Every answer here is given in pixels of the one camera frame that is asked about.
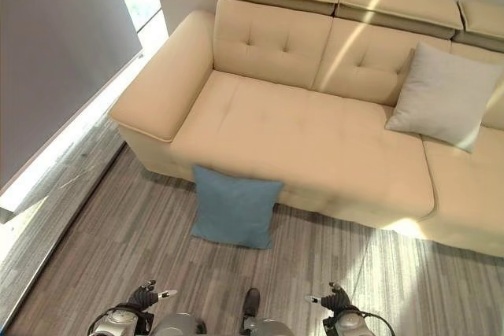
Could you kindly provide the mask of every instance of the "roller shade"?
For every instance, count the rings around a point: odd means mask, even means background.
[[[140,50],[124,0],[1,0],[2,186]]]

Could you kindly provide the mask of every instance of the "sofa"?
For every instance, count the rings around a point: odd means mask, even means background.
[[[503,78],[472,153],[384,127],[419,42],[504,66],[504,24],[481,34],[487,14],[467,12],[468,31],[461,4],[219,0],[179,25],[109,116],[152,172],[279,180],[279,203],[502,257]]]

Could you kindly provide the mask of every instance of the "white pillow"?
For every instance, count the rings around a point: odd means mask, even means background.
[[[411,131],[472,152],[502,68],[418,43],[386,129]]]

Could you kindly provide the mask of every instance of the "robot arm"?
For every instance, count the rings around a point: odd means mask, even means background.
[[[391,325],[381,316],[363,312],[353,306],[345,290],[333,282],[329,283],[333,295],[319,298],[307,295],[306,300],[311,303],[320,303],[322,307],[333,311],[333,316],[323,320],[325,333],[327,336],[375,336],[365,323],[365,317],[374,316],[384,321],[391,335],[395,336]]]
[[[103,312],[91,324],[87,334],[89,336],[134,336],[149,334],[154,321],[154,315],[145,312],[160,299],[172,297],[176,290],[154,292],[154,280],[147,281],[135,290],[128,302]]]

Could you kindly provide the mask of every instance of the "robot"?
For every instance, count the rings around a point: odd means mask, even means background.
[[[177,290],[154,292],[154,280],[147,281],[129,297],[127,302],[120,303],[103,312],[91,324],[88,336],[186,336],[206,334],[205,323],[191,314],[178,313],[166,316],[152,330],[154,315],[146,310],[161,299],[177,294]],[[391,325],[382,317],[363,312],[350,303],[345,290],[331,282],[332,295],[315,297],[307,295],[310,303],[320,304],[333,312],[332,316],[323,320],[327,336],[375,336],[365,323],[365,318],[374,316],[384,321],[392,336],[395,336]],[[273,319],[257,317],[260,294],[257,289],[250,289],[243,302],[243,316],[240,334],[250,336],[294,336],[284,324]]]

